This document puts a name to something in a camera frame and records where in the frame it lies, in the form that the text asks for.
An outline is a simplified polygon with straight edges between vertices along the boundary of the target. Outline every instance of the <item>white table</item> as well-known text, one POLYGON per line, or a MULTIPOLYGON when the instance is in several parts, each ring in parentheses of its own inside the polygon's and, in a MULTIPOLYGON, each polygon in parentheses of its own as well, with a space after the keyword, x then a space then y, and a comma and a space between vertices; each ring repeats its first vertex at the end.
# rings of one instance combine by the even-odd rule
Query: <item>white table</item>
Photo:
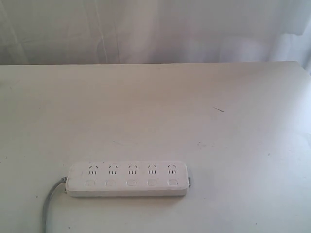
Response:
POLYGON ((311 78, 295 62, 0 67, 0 232, 39 232, 76 161, 182 160, 183 198, 57 192, 50 233, 311 232, 311 78))

